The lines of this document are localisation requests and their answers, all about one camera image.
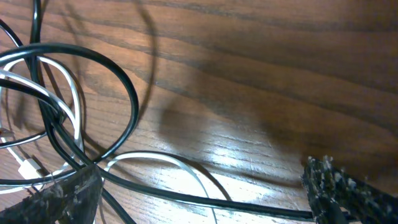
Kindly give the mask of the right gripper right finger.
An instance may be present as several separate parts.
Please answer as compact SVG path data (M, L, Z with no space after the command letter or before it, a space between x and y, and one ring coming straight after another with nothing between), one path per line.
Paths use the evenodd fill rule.
M302 182L316 223L397 223L397 198L309 157Z

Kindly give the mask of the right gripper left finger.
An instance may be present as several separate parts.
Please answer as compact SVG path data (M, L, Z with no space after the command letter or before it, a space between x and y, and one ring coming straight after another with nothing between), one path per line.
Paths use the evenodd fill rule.
M1 223L93 223L103 182L96 165L1 211Z

